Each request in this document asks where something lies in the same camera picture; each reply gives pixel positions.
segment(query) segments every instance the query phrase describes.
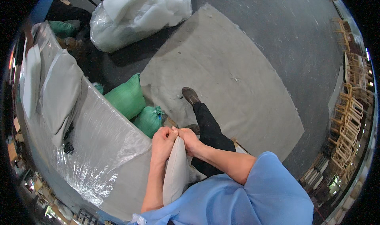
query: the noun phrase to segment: fingers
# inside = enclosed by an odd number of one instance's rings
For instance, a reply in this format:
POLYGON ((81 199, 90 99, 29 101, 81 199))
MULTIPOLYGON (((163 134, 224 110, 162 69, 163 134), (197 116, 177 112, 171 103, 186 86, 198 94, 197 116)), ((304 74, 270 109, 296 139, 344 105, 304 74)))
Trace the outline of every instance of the fingers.
POLYGON ((166 135, 170 134, 173 130, 171 130, 169 127, 161 127, 157 132, 160 133, 160 135, 163 135, 166 138, 166 135))
POLYGON ((186 128, 176 128, 176 127, 172 127, 171 128, 172 130, 176 130, 178 132, 178 136, 183 138, 185 132, 186 132, 186 128))
POLYGON ((177 139, 177 137, 178 137, 178 130, 173 130, 173 131, 169 134, 169 136, 168 136, 168 138, 167 138, 166 140, 169 140, 169 141, 171 141, 171 142, 175 142, 175 140, 177 139))

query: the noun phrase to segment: plastic-wrapped sofa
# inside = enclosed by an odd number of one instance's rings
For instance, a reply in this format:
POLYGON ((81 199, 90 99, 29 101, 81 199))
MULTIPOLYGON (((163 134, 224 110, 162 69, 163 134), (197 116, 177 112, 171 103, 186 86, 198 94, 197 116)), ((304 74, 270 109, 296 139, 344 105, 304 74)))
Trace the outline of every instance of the plastic-wrapped sofa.
MULTIPOLYGON (((33 27, 41 55, 40 90, 61 46, 48 23, 33 27)), ((24 91, 25 69, 20 74, 20 95, 24 91)), ((37 104, 35 113, 24 114, 28 137, 49 170, 55 170, 85 200, 112 216, 131 220, 139 213, 145 195, 151 139, 122 116, 85 78, 73 119, 69 141, 74 153, 52 142, 37 104)))

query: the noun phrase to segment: person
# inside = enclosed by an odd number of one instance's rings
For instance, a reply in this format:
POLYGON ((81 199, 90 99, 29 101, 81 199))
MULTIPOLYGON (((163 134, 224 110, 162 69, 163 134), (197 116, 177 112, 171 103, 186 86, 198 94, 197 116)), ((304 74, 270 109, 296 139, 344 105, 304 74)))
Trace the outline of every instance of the person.
POLYGON ((235 151, 196 92, 182 89, 198 126, 162 127, 153 136, 152 157, 141 215, 147 224, 312 224, 308 194, 272 152, 258 157, 235 151), (208 178, 163 206, 165 163, 177 135, 185 142, 192 165, 208 178))
MULTIPOLYGON (((32 26, 36 23, 44 22, 45 19, 49 21, 79 20, 79 31, 85 27, 89 29, 91 13, 89 13, 85 9, 74 7, 71 4, 66 5, 61 0, 39 0, 38 3, 32 9, 30 15, 26 18, 25 24, 23 26, 25 37, 27 40, 26 54, 27 51, 34 46, 33 36, 31 33, 32 26)), ((75 46, 72 47, 72 42, 75 42, 75 39, 73 40, 72 37, 64 40, 58 38, 58 41, 60 45, 63 45, 63 47, 65 48, 71 47, 79 49, 80 47, 78 46, 78 42, 76 42, 75 46)))

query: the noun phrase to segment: warehouse floor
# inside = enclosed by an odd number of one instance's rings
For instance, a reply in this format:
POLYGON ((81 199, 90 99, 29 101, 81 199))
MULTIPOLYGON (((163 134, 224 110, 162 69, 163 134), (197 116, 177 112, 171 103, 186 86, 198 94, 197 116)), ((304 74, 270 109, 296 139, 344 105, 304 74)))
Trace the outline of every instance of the warehouse floor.
MULTIPOLYGON (((95 9, 87 0, 69 1, 90 12, 95 9)), ((193 12, 205 3, 214 6, 251 38, 288 90, 305 132, 283 164, 299 179, 326 140, 328 102, 343 62, 342 48, 332 32, 335 26, 330 22, 338 17, 333 3, 330 0, 192 0, 193 12)), ((161 30, 111 54, 98 51, 91 42, 86 43, 86 53, 78 65, 91 82, 102 83, 107 93, 133 74, 142 72, 177 28, 161 30)), ((72 194, 75 191, 68 189, 67 193, 69 203, 75 207, 84 203, 79 194, 72 194)), ((65 203, 63 196, 62 193, 59 197, 65 203)))

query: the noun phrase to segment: black trousers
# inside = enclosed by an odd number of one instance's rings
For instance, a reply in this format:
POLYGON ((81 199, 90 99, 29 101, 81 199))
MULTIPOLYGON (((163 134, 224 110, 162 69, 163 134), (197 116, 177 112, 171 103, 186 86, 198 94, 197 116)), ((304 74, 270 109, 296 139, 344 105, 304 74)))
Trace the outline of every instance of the black trousers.
MULTIPOLYGON (((193 108, 199 125, 199 140, 205 145, 216 149, 236 152, 234 142, 221 133, 218 123, 207 106, 204 103, 197 102, 194 104, 193 108)), ((224 173, 196 157, 193 158, 191 165, 206 176, 224 173)))
POLYGON ((79 30, 81 30, 84 26, 90 25, 91 13, 89 13, 85 9, 74 7, 73 5, 66 5, 60 0, 53 0, 50 9, 46 15, 46 20, 79 20, 81 22, 79 30))

